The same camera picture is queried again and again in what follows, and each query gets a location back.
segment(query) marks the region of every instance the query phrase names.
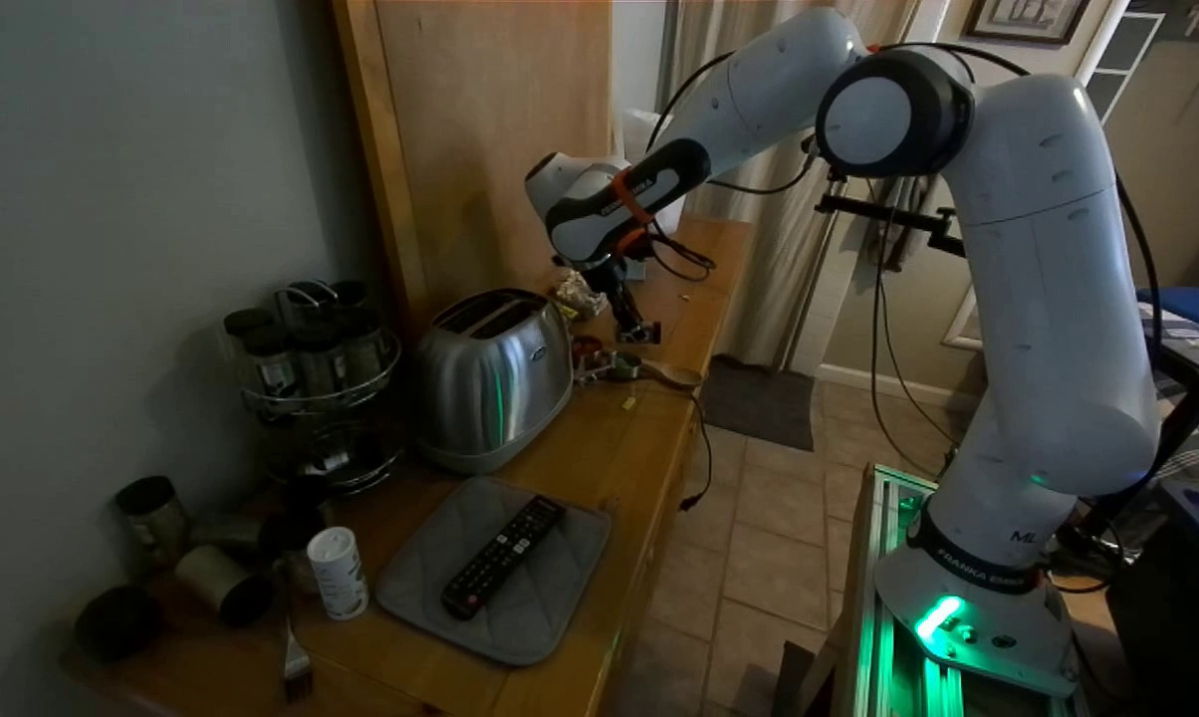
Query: white cup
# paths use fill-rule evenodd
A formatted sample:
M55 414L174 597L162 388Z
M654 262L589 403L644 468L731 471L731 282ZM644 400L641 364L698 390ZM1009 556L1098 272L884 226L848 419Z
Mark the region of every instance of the white cup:
M368 610L368 582L354 529L326 528L305 542L305 564L317 586L324 614L329 623L360 619Z

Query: kitchen appliance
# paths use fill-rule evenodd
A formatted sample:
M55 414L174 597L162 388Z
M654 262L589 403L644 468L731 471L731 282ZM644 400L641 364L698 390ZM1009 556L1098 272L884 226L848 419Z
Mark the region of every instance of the kitchen appliance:
M393 476L402 438L381 428L379 400L402 343L362 282L285 282L269 307L231 310L224 333L285 501L360 500Z
M556 419L568 371L568 327L551 298L471 297L415 347L415 448L452 476L498 471Z

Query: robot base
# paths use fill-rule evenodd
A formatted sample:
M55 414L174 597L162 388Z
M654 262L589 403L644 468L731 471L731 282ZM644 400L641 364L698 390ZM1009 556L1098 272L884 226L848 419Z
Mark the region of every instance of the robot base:
M927 657L1047 698L1075 695L1071 623L1047 586L997 596L946 574L913 545L893 549L876 566L872 586Z

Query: doormat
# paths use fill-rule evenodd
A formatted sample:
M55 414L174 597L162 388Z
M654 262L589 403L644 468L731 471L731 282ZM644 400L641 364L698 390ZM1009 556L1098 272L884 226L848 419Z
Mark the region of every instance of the doormat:
M807 378L715 354L706 384L706 423L766 444L812 451Z

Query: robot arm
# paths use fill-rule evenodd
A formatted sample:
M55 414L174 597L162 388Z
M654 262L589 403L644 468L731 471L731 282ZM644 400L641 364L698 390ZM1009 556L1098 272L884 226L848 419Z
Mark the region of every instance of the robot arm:
M863 56L843 18L803 14L713 68L644 163L551 156L524 187L556 261L616 289L648 213L803 129L843 176L945 171L980 297L990 388L876 596L932 657L1069 695L1043 545L1075 500L1116 495L1155 460L1116 167L1079 90L1027 78L970 91L941 54ZM921 629L945 597L962 606L950 641Z

